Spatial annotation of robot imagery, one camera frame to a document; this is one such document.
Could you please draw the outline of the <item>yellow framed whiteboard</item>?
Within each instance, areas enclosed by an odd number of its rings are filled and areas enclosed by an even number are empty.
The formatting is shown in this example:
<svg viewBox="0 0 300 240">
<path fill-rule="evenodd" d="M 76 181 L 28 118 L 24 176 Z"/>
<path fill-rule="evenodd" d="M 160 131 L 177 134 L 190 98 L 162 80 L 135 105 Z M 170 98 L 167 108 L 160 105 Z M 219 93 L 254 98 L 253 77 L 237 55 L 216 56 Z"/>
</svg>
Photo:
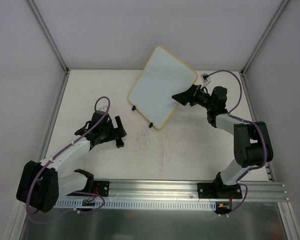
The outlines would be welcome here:
<svg viewBox="0 0 300 240">
<path fill-rule="evenodd" d="M 186 91 L 198 77 L 193 68 L 158 45 L 132 87 L 128 101 L 160 130 L 179 106 L 172 96 Z"/>
</svg>

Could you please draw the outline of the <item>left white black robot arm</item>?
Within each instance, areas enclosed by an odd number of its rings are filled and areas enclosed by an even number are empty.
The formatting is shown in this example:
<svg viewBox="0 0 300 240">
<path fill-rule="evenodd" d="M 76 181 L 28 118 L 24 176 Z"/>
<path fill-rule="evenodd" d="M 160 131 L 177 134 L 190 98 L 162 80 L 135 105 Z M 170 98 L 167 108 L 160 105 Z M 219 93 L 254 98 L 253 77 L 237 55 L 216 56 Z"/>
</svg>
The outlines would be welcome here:
<svg viewBox="0 0 300 240">
<path fill-rule="evenodd" d="M 77 192 L 83 195 L 98 193 L 100 187 L 95 184 L 92 173 L 83 169 L 76 169 L 66 176 L 63 173 L 97 145 L 115 141 L 116 147 L 122 148 L 126 135 L 120 116 L 111 119 L 108 113 L 95 111 L 91 120 L 74 133 L 60 153 L 25 164 L 16 192 L 17 200 L 47 213 L 59 197 Z"/>
</svg>

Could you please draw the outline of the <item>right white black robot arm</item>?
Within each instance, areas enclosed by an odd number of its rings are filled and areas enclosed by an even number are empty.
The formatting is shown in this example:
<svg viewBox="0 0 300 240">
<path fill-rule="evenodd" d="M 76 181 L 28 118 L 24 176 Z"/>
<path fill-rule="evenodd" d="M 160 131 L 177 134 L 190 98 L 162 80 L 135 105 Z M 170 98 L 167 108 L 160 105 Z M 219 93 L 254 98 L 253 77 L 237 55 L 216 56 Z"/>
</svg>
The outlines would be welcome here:
<svg viewBox="0 0 300 240">
<path fill-rule="evenodd" d="M 233 161 L 216 175 L 212 183 L 198 189 L 200 195 L 215 198 L 236 194 L 242 178 L 273 159 L 267 125 L 262 121 L 253 122 L 231 115 L 226 109 L 227 93 L 228 90 L 222 86 L 216 86 L 212 93 L 208 93 L 205 87 L 193 84 L 186 91 L 172 96 L 183 106 L 204 107 L 208 123 L 233 136 Z"/>
</svg>

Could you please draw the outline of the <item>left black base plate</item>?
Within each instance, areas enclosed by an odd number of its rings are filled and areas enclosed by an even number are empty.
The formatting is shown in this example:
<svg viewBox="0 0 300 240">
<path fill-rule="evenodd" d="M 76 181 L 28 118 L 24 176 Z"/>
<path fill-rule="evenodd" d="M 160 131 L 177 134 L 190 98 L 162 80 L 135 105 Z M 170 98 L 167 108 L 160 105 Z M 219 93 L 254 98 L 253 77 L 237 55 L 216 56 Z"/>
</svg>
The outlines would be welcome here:
<svg viewBox="0 0 300 240">
<path fill-rule="evenodd" d="M 89 180 L 86 186 L 78 190 L 78 192 L 83 193 L 94 193 L 102 197 L 108 197 L 110 190 L 110 182 L 106 180 Z"/>
</svg>

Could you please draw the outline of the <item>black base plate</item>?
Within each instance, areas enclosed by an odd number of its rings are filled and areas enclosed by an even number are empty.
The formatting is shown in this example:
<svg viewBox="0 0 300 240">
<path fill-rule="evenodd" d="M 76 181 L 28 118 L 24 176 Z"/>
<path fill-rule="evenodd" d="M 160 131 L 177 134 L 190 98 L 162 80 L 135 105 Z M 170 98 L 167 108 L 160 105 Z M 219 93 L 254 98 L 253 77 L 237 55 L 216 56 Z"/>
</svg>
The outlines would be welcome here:
<svg viewBox="0 0 300 240">
<path fill-rule="evenodd" d="M 217 185 L 215 182 L 200 182 L 197 184 L 199 199 L 235 199 L 243 198 L 241 187 L 235 185 Z"/>
<path fill-rule="evenodd" d="M 78 192 L 83 193 L 94 193 L 102 197 L 108 197 L 110 190 L 110 182 L 106 180 L 89 180 L 86 186 L 78 190 Z"/>
</svg>

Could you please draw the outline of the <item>aluminium extrusion rail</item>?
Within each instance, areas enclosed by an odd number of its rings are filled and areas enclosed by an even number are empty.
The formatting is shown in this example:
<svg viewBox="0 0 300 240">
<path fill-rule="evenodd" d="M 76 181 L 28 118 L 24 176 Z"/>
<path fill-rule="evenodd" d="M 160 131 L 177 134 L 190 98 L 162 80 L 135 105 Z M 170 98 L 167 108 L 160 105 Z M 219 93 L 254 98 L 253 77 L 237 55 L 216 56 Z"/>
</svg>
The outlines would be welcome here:
<svg viewBox="0 0 300 240">
<path fill-rule="evenodd" d="M 118 199 L 153 199 L 153 200 L 181 200 L 194 198 L 196 200 L 230 200 L 215 198 L 198 198 L 198 181 L 177 181 L 177 180 L 109 180 L 94 179 L 100 181 L 109 181 L 109 195 L 104 198 Z M 280 182 L 243 182 L 240 185 L 242 199 L 248 201 L 262 202 L 288 202 L 289 196 L 284 184 Z M 78 191 L 76 194 L 60 196 L 58 199 L 66 196 L 90 196 L 93 193 L 84 193 Z"/>
</svg>

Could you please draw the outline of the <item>right aluminium frame post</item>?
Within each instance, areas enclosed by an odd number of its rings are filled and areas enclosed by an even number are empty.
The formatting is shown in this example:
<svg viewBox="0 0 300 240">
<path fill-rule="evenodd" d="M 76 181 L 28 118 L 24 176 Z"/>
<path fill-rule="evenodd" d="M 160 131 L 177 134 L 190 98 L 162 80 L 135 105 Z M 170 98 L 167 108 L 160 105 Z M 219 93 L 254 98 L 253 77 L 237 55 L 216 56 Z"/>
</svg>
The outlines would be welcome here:
<svg viewBox="0 0 300 240">
<path fill-rule="evenodd" d="M 254 62 L 255 58 L 257 57 L 258 53 L 261 51 L 263 45 L 266 43 L 268 37 L 270 36 L 272 30 L 276 26 L 277 22 L 279 21 L 280 17 L 286 10 L 290 0 L 281 0 L 278 7 L 276 8 L 275 12 L 273 13 L 272 17 L 270 18 L 268 24 L 266 25 L 264 31 L 262 32 L 260 38 L 258 39 L 255 47 L 253 48 L 249 58 L 247 59 L 246 63 L 244 64 L 240 73 L 244 75 Z"/>
</svg>

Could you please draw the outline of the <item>aluminium frame post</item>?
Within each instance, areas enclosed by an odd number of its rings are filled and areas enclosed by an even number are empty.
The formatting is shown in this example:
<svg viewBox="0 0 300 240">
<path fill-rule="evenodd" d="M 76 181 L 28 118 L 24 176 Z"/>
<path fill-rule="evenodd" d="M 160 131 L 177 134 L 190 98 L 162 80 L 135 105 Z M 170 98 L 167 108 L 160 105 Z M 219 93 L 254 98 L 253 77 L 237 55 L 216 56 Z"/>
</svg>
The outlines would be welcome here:
<svg viewBox="0 0 300 240">
<path fill-rule="evenodd" d="M 35 20 L 37 21 L 39 28 L 41 29 L 45 39 L 47 40 L 54 56 L 56 57 L 61 69 L 63 70 L 64 73 L 68 73 L 69 71 L 69 67 L 67 66 L 64 58 L 61 55 L 61 52 L 58 48 L 58 46 L 56 45 L 56 42 L 36 4 L 35 0 L 26 0 L 25 1 L 31 11 L 31 13 L 33 14 Z"/>
<path fill-rule="evenodd" d="M 270 18 L 268 24 L 266 25 L 264 31 L 262 32 L 260 38 L 258 39 L 255 47 L 253 48 L 249 58 L 247 59 L 246 63 L 244 64 L 240 73 L 244 75 L 254 62 L 255 58 L 257 57 L 258 53 L 261 51 L 263 45 L 266 43 L 268 37 L 270 36 L 272 30 L 276 26 L 277 22 L 279 21 L 280 17 L 286 10 L 290 0 L 281 0 L 278 7 L 276 8 L 275 12 L 273 13 L 272 17 Z"/>
</svg>

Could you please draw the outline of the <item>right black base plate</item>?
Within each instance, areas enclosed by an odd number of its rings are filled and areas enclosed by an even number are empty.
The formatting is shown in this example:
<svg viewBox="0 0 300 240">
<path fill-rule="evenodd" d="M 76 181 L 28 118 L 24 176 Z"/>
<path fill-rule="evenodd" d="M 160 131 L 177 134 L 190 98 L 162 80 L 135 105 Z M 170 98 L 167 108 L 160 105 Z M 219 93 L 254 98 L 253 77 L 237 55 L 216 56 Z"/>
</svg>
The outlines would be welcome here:
<svg viewBox="0 0 300 240">
<path fill-rule="evenodd" d="M 235 185 L 217 185 L 215 182 L 200 182 L 197 184 L 199 199 L 235 199 L 243 198 L 241 187 Z"/>
</svg>

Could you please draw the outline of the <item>left aluminium frame post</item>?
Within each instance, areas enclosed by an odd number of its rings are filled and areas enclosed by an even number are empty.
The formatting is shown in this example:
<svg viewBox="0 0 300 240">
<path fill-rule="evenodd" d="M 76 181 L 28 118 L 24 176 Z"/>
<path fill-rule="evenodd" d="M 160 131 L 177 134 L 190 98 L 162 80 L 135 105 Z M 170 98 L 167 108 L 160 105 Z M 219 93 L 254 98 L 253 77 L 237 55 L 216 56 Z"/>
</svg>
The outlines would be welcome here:
<svg viewBox="0 0 300 240">
<path fill-rule="evenodd" d="M 56 57 L 61 69 L 63 70 L 64 73 L 68 73 L 69 71 L 69 67 L 67 66 L 64 58 L 61 55 L 61 52 L 58 48 L 58 46 L 56 45 L 56 42 L 36 4 L 35 0 L 26 0 L 25 1 L 31 11 L 31 13 L 33 14 L 35 20 L 37 21 L 39 28 L 41 29 L 45 39 L 47 40 L 54 56 Z"/>
</svg>

